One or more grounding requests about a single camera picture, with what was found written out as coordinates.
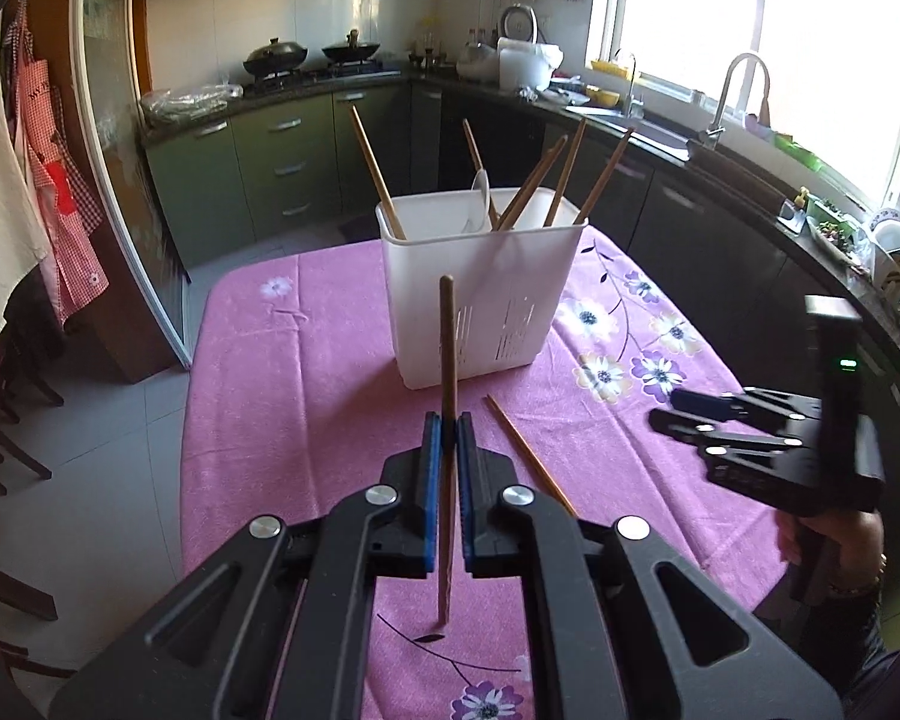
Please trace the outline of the person's right hand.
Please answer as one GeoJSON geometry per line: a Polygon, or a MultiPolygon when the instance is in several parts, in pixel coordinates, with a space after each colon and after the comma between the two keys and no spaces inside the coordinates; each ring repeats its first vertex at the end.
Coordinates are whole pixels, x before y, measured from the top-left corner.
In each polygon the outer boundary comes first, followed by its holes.
{"type": "Polygon", "coordinates": [[[816,517],[774,514],[777,550],[782,561],[802,564],[798,536],[814,532],[837,544],[837,567],[829,583],[839,592],[866,592],[883,578],[884,525],[878,512],[827,511],[816,517]]]}

